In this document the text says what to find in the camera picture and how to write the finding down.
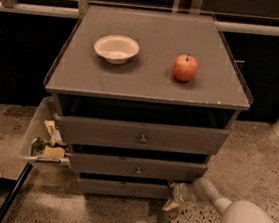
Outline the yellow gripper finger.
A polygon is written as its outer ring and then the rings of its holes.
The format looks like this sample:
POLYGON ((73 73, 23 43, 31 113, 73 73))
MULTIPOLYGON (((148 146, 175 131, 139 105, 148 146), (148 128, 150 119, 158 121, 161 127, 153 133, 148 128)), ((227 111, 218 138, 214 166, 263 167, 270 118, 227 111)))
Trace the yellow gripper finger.
POLYGON ((169 198, 168 201, 163 205, 162 210, 163 211, 170 211, 170 210, 173 210, 177 207, 179 207, 179 204, 169 198))

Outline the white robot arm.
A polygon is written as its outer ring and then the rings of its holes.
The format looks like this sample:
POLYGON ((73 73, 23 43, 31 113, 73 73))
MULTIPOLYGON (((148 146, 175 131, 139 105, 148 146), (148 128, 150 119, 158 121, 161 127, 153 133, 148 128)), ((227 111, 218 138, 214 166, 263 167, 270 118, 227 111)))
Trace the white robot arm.
POLYGON ((163 210, 170 211, 183 203, 210 203, 221 216, 220 223, 274 223, 266 212, 249 201, 235 201, 223 196, 207 178, 193 183, 169 182, 172 193, 163 210))

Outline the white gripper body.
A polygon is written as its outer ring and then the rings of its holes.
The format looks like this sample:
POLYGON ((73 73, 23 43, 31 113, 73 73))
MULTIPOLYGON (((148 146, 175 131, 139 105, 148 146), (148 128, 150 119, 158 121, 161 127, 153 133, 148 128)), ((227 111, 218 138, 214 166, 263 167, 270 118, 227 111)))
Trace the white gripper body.
POLYGON ((193 200, 193 187, 189 183, 177 182, 173 185, 172 200, 178 203, 189 202, 193 200))

